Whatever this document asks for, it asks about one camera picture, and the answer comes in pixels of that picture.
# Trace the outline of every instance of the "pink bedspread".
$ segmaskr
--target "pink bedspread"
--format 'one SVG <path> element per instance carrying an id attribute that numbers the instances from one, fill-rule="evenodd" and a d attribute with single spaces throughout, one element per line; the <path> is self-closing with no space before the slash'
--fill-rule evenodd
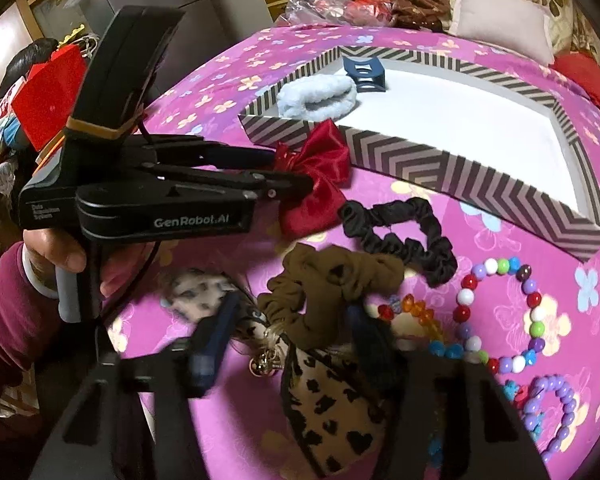
<path id="1" fill-rule="evenodd" d="M 440 34 L 398 29 L 280 28 L 263 30 L 235 45 L 184 78 L 149 109 L 148 129 L 155 133 L 202 134 L 230 144 L 249 146 L 237 113 L 257 92 L 277 82 L 296 65 L 336 45 L 400 46 L 476 62 L 508 72 L 552 92 L 561 100 L 583 139 L 600 180 L 600 112 L 582 90 L 558 73 L 494 48 Z M 576 471 L 600 435 L 600 251 L 583 265 L 547 242 L 500 219 L 407 182 L 368 171 L 354 170 L 348 198 L 375 203 L 421 196 L 432 203 L 443 232 L 454 245 L 459 269 L 451 282 L 432 290 L 417 275 L 409 275 L 402 293 L 412 292 L 436 309 L 448 334 L 451 311 L 462 276 L 489 257 L 517 256 L 533 268 L 545 297 L 547 341 L 538 364 L 515 379 L 527 384 L 544 374 L 564 374 L 576 391 L 576 421 L 562 452 L 549 464 L 554 480 Z M 275 205 L 263 207 L 248 235 L 164 244 L 153 274 L 169 268 L 215 266 L 248 279 L 257 294 L 281 270 L 289 249 L 280 239 Z M 400 236 L 419 236 L 416 226 L 398 226 Z M 342 228 L 314 235 L 304 242 L 320 247 L 338 244 L 353 248 Z M 145 280 L 151 290 L 152 277 Z M 514 355 L 529 341 L 528 308 L 513 277 L 480 285 L 472 322 L 492 356 Z M 110 329 L 125 356 L 155 352 L 190 327 L 161 309 L 149 293 L 131 303 Z M 278 380 L 254 378 L 248 357 L 228 351 L 221 377 L 206 399 L 192 402 L 206 464 L 214 480 L 308 480 L 313 478 L 287 430 L 280 407 Z M 545 401 L 547 416 L 539 441 L 544 449 L 560 421 L 557 399 Z M 359 462 L 343 480 L 366 480 L 374 457 Z"/>

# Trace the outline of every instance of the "white pillow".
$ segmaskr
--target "white pillow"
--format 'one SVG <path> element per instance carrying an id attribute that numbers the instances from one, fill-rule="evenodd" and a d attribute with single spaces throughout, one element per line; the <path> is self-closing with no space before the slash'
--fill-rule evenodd
<path id="1" fill-rule="evenodd" d="M 542 65 L 554 62 L 550 18 L 528 0 L 456 0 L 449 34 L 519 52 Z"/>

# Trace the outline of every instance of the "orange beaded bracelet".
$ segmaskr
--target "orange beaded bracelet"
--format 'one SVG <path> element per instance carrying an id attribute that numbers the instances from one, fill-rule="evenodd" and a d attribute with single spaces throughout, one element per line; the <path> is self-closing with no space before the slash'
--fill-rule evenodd
<path id="1" fill-rule="evenodd" d="M 435 312 L 432 308 L 427 308 L 424 300 L 415 301 L 413 294 L 407 294 L 402 300 L 397 296 L 389 298 L 390 304 L 378 306 L 378 317 L 391 323 L 395 316 L 403 312 L 411 314 L 417 318 L 420 325 L 429 333 L 431 341 L 444 341 L 440 322 L 435 319 Z"/>

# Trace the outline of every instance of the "hair bow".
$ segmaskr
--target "hair bow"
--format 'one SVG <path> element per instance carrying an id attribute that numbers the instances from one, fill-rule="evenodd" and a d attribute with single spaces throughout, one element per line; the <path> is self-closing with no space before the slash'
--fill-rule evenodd
<path id="1" fill-rule="evenodd" d="M 280 142 L 273 169 L 306 174 L 314 180 L 314 190 L 300 202 L 280 203 L 280 230 L 286 238 L 304 238 L 340 223 L 338 209 L 346 199 L 338 186 L 349 181 L 351 162 L 349 149 L 332 120 L 318 124 L 299 153 Z"/>

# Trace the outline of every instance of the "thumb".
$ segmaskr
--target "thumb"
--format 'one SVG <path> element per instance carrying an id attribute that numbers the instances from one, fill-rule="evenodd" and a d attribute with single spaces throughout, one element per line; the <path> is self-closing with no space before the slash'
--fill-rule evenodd
<path id="1" fill-rule="evenodd" d="M 23 232 L 32 264 L 47 270 L 56 266 L 69 272 L 82 272 L 87 256 L 80 244 L 67 232 L 59 229 L 39 229 Z"/>

